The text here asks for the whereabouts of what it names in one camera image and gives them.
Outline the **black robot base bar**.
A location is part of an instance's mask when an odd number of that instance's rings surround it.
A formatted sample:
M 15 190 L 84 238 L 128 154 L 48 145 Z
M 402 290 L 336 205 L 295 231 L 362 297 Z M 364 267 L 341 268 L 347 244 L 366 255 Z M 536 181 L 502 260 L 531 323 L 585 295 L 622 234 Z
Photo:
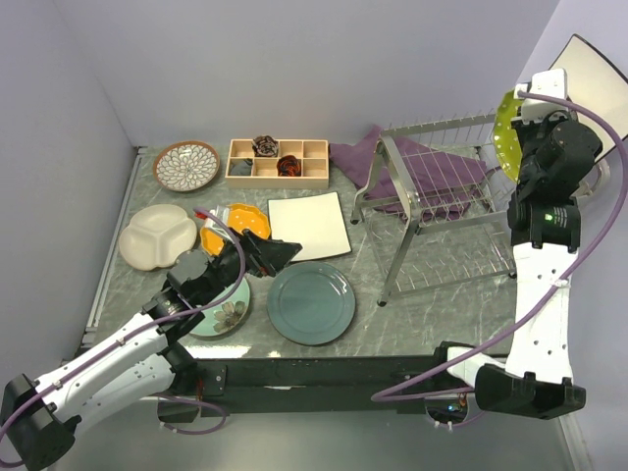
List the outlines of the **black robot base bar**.
M 374 402 L 371 396 L 436 365 L 434 355 L 197 359 L 167 393 L 199 396 L 230 414 L 376 410 L 423 414 L 421 400 Z

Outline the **dark grey rolled fabric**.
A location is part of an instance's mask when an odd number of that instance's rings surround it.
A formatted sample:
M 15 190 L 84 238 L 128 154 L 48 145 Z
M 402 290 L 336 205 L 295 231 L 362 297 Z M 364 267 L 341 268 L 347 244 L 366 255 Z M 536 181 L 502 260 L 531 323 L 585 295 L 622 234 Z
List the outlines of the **dark grey rolled fabric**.
M 238 160 L 232 165 L 230 169 L 230 175 L 234 177 L 250 177 L 252 173 L 252 167 L 252 159 Z

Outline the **cream divided plate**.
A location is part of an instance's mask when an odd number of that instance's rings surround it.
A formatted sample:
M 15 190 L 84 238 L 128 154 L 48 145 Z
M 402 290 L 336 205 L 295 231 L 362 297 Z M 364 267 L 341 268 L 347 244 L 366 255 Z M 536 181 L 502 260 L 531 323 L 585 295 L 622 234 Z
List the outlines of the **cream divided plate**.
M 172 204 L 148 206 L 131 217 L 119 237 L 124 260 L 140 271 L 167 268 L 193 248 L 196 224 L 184 209 Z

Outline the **white square plate black rim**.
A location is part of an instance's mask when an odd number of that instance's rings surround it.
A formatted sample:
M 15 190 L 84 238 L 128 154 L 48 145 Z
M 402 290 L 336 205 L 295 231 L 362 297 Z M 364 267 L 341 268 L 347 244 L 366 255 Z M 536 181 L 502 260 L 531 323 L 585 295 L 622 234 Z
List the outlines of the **white square plate black rim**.
M 272 239 L 301 245 L 293 261 L 319 260 L 351 252 L 336 191 L 271 199 L 268 216 Z

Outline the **wooden compartment tray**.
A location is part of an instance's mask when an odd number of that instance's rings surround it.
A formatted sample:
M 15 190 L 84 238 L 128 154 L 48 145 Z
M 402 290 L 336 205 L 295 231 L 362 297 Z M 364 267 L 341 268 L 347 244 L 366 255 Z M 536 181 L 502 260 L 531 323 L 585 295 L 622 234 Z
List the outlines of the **wooden compartment tray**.
M 329 143 L 318 139 L 233 139 L 225 180 L 240 189 L 326 189 Z

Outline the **floral patterned round plate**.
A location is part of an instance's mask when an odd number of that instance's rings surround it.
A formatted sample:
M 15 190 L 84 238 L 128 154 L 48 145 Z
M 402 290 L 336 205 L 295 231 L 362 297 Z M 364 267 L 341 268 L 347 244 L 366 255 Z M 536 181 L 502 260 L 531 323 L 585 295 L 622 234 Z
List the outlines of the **floral patterned round plate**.
M 219 170 L 219 153 L 211 145 L 196 140 L 166 147 L 153 163 L 155 180 L 175 192 L 201 189 L 218 175 Z

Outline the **steel dish rack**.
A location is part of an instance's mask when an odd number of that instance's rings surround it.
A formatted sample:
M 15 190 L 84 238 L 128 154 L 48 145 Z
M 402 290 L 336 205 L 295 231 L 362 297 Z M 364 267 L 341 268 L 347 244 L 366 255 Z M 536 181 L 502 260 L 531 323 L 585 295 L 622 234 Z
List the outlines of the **steel dish rack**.
M 364 223 L 394 297 L 515 277 L 506 225 L 513 184 L 497 163 L 495 116 L 476 114 L 378 133 L 350 216 Z

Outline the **green scalloped plate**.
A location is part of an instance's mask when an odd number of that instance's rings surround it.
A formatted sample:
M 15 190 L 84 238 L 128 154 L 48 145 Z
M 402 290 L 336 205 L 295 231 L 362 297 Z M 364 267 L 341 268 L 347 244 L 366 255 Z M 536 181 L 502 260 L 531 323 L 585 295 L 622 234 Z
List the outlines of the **green scalloped plate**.
M 521 103 L 521 100 L 514 97 L 514 90 L 508 90 L 497 106 L 493 129 L 497 162 L 504 174 L 514 183 L 518 182 L 522 151 L 511 120 L 517 117 Z

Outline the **yellow polka dot plate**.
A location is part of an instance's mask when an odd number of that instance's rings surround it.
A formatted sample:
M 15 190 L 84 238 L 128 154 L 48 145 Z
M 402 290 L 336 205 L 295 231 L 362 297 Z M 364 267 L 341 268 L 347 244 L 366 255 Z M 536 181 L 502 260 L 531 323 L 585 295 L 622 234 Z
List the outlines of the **yellow polka dot plate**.
M 268 239 L 271 235 L 268 217 L 256 206 L 244 203 L 232 203 L 227 206 L 218 205 L 210 209 L 209 213 L 218 218 L 232 232 L 240 235 L 245 230 L 250 230 L 264 239 Z M 207 218 L 204 219 L 199 234 L 201 248 L 212 256 L 219 255 L 226 241 L 230 239 L 222 227 Z

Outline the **mint green flower plate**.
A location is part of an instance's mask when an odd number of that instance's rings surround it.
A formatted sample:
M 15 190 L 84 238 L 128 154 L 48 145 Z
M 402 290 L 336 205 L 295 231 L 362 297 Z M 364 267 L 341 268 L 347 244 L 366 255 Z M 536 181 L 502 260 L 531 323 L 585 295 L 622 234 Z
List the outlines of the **mint green flower plate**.
M 250 304 L 250 287 L 243 279 L 233 294 L 223 303 L 203 312 L 204 319 L 191 330 L 198 338 L 212 338 L 228 334 L 246 318 Z

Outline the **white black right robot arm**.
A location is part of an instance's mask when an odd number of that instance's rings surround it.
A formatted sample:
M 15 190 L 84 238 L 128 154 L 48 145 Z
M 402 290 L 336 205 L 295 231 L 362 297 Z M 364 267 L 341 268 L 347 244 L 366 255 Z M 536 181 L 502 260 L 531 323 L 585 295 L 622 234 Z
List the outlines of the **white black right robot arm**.
M 522 160 L 507 209 L 515 261 L 515 319 L 504 362 L 478 353 L 446 357 L 431 367 L 436 388 L 463 381 L 483 411 L 543 420 L 582 409 L 587 393 L 575 385 L 568 352 L 570 278 L 581 242 L 574 192 L 595 164 L 602 142 L 565 111 L 535 123 L 512 122 Z

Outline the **rear white square plate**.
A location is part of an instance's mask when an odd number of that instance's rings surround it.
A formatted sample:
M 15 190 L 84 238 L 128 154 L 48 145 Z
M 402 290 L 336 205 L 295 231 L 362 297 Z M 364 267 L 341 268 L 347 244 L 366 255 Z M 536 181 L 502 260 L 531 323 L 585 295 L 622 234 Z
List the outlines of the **rear white square plate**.
M 550 70 L 563 69 L 568 98 L 608 122 L 627 137 L 627 75 L 599 48 L 579 34 L 572 34 Z

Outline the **orange black rolled fabric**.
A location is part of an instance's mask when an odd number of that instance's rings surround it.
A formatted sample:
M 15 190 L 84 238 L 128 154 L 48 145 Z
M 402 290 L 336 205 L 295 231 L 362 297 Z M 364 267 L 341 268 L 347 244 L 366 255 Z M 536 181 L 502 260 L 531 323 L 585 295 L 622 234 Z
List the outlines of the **orange black rolled fabric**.
M 283 156 L 277 162 L 277 172 L 279 177 L 300 177 L 301 162 L 294 155 Z

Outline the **brown patterned rolled fabric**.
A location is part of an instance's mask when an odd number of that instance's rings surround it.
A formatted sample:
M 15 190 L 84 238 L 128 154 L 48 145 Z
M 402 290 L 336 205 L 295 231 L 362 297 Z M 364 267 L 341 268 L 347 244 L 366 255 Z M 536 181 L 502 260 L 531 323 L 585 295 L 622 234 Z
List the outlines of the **brown patterned rolled fabric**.
M 269 135 L 259 135 L 252 140 L 255 157 L 274 158 L 279 155 L 279 143 Z

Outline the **teal round plate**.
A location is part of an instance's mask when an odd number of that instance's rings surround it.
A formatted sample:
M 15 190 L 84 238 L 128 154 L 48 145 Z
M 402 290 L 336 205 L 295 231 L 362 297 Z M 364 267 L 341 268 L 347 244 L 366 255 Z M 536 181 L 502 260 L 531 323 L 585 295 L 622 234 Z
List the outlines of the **teal round plate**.
M 281 271 L 266 297 L 269 319 L 284 338 L 305 346 L 331 343 L 350 326 L 356 298 L 347 277 L 323 262 Z

